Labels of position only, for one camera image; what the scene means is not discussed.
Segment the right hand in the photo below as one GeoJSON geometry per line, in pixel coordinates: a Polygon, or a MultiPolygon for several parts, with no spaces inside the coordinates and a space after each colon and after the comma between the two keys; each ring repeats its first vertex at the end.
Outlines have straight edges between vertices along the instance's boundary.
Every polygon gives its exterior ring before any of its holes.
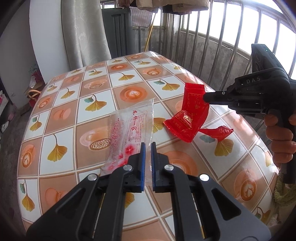
{"type": "Polygon", "coordinates": [[[278,126],[278,118],[273,114],[268,114],[264,118],[266,126],[266,136],[271,140],[271,151],[273,152],[273,162],[281,168],[282,164],[288,163],[295,154],[295,141],[293,133],[288,128],[278,126]]]}

